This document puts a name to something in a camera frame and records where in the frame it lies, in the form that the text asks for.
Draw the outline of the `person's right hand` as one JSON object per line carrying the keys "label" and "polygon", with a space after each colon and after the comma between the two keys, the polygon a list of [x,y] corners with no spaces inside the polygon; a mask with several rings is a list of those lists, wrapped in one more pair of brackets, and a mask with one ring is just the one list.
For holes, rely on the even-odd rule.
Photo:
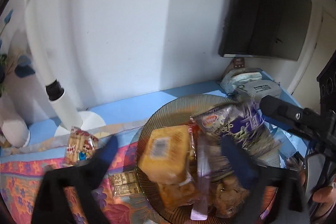
{"label": "person's right hand", "polygon": [[311,217],[311,223],[326,223],[331,220],[335,211],[335,172],[326,187],[316,190],[312,195],[313,202],[319,204]]}

